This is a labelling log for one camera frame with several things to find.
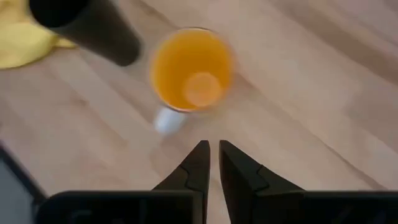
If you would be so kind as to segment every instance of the yellow object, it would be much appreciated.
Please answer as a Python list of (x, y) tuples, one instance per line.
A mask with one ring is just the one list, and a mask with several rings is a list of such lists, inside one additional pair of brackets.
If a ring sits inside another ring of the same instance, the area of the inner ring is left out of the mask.
[(231, 84), (233, 59), (228, 46), (205, 29), (182, 29), (155, 53), (152, 84), (171, 108), (193, 111), (216, 103)]
[(27, 0), (0, 0), (0, 69), (38, 60), (54, 46), (75, 44), (34, 24), (27, 12)]

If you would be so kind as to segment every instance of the white object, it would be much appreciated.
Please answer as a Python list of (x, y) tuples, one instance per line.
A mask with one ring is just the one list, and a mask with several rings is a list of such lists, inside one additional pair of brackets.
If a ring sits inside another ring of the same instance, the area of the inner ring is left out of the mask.
[(164, 107), (154, 121), (155, 129), (162, 134), (175, 133), (181, 128), (186, 118), (187, 114)]

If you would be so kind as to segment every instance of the black tube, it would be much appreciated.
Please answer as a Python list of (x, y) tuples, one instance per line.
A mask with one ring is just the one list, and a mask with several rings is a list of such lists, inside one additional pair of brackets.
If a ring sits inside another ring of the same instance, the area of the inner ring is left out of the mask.
[(120, 66), (139, 56), (140, 43), (109, 0), (29, 0), (42, 26)]

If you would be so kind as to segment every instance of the yellow cloth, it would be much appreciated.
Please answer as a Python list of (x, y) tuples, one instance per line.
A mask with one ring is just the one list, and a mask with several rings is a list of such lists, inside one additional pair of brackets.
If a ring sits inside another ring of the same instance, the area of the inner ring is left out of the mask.
[(75, 44), (36, 25), (27, 11), (27, 0), (0, 0), (0, 69), (33, 62), (54, 46)]

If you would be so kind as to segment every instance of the wooden floor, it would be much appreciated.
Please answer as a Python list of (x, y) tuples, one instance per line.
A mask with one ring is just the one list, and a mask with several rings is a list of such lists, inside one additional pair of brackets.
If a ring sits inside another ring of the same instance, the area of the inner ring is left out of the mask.
[[(208, 223), (228, 223), (218, 170), (227, 139), (305, 189), (398, 189), (395, 0), (117, 0), (141, 35), (119, 68), (56, 50), (0, 71), (0, 138), (48, 194), (151, 189), (201, 139), (212, 147)], [(214, 29), (236, 53), (234, 87), (169, 137), (147, 58), (187, 26)]]

